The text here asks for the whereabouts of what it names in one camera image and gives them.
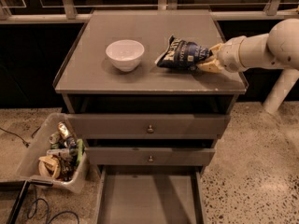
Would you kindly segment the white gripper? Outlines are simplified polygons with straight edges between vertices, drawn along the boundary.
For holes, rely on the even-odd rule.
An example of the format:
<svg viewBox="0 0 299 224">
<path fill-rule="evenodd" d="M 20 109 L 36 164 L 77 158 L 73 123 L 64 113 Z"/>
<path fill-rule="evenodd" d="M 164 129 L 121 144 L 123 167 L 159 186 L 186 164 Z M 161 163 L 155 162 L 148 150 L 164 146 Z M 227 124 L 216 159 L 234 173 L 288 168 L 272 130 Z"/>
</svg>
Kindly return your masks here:
<svg viewBox="0 0 299 224">
<path fill-rule="evenodd" d="M 216 55 L 217 59 L 197 64 L 197 67 L 208 73 L 220 73 L 224 69 L 231 73 L 246 70 L 240 59 L 240 48 L 245 36 L 229 39 L 225 43 L 218 43 L 209 49 L 210 55 Z"/>
</svg>

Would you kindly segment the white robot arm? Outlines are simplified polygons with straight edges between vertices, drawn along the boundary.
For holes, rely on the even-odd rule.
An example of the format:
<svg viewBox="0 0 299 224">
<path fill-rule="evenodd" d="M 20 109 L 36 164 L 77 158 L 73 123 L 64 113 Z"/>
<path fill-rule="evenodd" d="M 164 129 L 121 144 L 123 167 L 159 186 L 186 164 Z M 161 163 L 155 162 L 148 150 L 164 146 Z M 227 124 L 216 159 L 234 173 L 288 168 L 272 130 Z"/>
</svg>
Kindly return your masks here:
<svg viewBox="0 0 299 224">
<path fill-rule="evenodd" d="M 209 50 L 211 55 L 198 64 L 205 72 L 280 69 L 278 81 L 263 102 L 263 109 L 274 114 L 299 79 L 299 20 L 280 21 L 267 34 L 234 37 Z"/>
</svg>

